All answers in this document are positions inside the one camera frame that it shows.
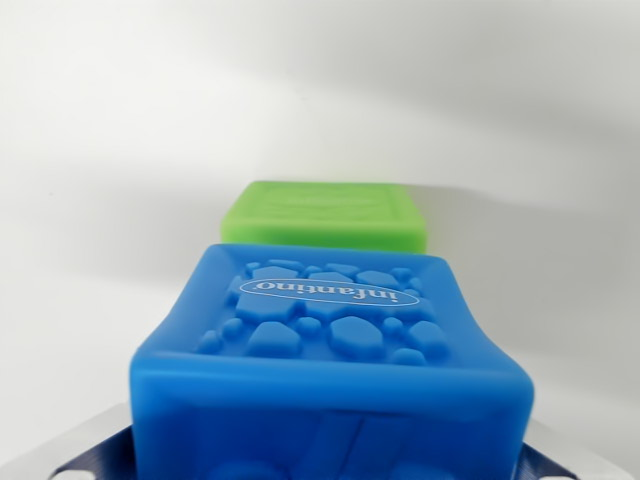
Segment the infantino logo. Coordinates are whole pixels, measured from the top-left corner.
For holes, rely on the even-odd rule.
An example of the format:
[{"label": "infantino logo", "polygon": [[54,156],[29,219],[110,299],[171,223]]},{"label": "infantino logo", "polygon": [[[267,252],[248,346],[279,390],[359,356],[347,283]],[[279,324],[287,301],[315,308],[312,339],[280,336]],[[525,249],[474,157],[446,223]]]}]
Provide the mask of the infantino logo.
[{"label": "infantino logo", "polygon": [[390,288],[310,278],[252,280],[240,285],[240,290],[254,295],[378,307],[403,307],[420,301],[413,295]]}]

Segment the blue toy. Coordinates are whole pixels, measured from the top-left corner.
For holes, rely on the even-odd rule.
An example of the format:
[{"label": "blue toy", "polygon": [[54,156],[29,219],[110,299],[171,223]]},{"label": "blue toy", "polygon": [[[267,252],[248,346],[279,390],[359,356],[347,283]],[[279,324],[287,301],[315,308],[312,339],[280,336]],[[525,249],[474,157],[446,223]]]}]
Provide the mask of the blue toy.
[{"label": "blue toy", "polygon": [[141,480],[508,480],[533,386],[440,258],[226,244],[131,400]]}]

